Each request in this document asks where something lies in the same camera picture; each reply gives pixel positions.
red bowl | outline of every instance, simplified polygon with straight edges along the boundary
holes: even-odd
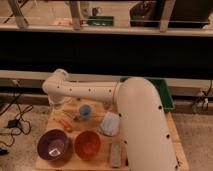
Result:
[[[42,159],[54,161],[65,154],[68,146],[67,135],[59,129],[53,129],[42,135],[37,145],[37,152]]]
[[[83,160],[91,160],[100,150],[101,140],[94,131],[84,131],[80,133],[74,143],[76,154]]]

green container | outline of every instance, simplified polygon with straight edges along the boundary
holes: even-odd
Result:
[[[114,26],[113,16],[89,16],[87,24],[90,26]]]
[[[121,77],[120,81],[124,82],[128,78],[129,77]],[[146,78],[146,79],[149,80],[157,89],[165,112],[174,110],[175,106],[166,81],[162,78]]]

small cup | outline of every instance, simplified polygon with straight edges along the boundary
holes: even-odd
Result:
[[[82,105],[79,108],[80,117],[83,119],[89,119],[92,115],[92,109],[89,105]]]

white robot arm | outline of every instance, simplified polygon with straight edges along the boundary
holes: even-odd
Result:
[[[66,81],[68,73],[56,70],[44,83],[50,102],[66,96],[115,103],[132,171],[179,171],[159,94],[148,80],[133,77],[123,83]]]

desk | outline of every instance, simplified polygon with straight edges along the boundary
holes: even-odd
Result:
[[[104,106],[100,102],[89,101],[89,100],[76,100],[72,99],[70,102],[67,102],[63,106],[62,109],[55,110],[53,109],[50,118],[46,127],[46,131],[51,129],[61,129],[63,130],[62,126],[56,121],[55,118],[65,115],[63,111],[69,114],[76,114],[78,113],[78,108],[82,104],[89,104],[93,110],[93,117],[88,121],[71,121],[73,132],[67,133],[68,137],[71,140],[71,144],[78,134],[85,130],[93,130],[97,131],[98,127],[106,113]],[[115,107],[111,107],[110,111],[116,112]],[[178,136],[174,121],[172,119],[171,113],[166,114],[168,126],[171,132],[172,142],[175,148],[176,155],[180,161],[181,171],[188,171],[188,163],[180,142],[180,138]],[[47,162],[40,157],[36,160],[36,169],[39,170],[70,170],[70,171],[110,171],[110,170],[117,170],[117,171],[129,171],[129,167],[126,166],[126,150],[125,145],[122,143],[122,162],[121,167],[118,169],[111,168],[109,165],[109,152],[110,152],[110,144],[113,140],[120,140],[124,142],[121,131],[115,137],[106,137],[102,134],[99,134],[101,138],[101,149],[98,155],[91,161],[83,161],[81,160],[74,152],[73,149],[70,148],[68,153],[63,157],[63,160],[57,160],[55,162]]]

